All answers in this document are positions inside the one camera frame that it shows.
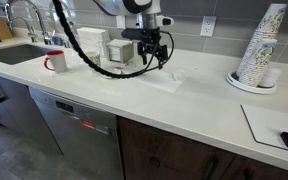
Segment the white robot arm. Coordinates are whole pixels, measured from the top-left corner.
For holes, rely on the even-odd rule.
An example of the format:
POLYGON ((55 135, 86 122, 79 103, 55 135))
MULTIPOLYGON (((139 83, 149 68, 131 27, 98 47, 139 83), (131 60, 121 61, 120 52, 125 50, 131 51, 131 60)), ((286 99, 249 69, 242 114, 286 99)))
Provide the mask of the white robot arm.
POLYGON ((156 57, 162 65, 169 59, 167 46, 161 45, 161 26, 174 24, 174 19, 161 15, 160 0, 93 0, 107 15, 136 15, 136 28, 126 28, 122 31, 123 38, 138 40, 137 52, 147 63, 147 54, 156 57))

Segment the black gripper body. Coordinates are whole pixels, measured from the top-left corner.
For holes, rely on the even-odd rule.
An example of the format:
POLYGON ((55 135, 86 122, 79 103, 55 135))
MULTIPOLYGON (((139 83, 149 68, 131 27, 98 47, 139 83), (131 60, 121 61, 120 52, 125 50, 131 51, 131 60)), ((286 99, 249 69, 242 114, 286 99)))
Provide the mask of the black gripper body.
POLYGON ((122 31, 123 38, 137 40, 137 54, 141 56, 143 64, 147 64, 147 55, 151 54, 158 59, 159 64, 168 60, 166 45, 161 45, 161 31, 157 29, 127 28, 122 31))

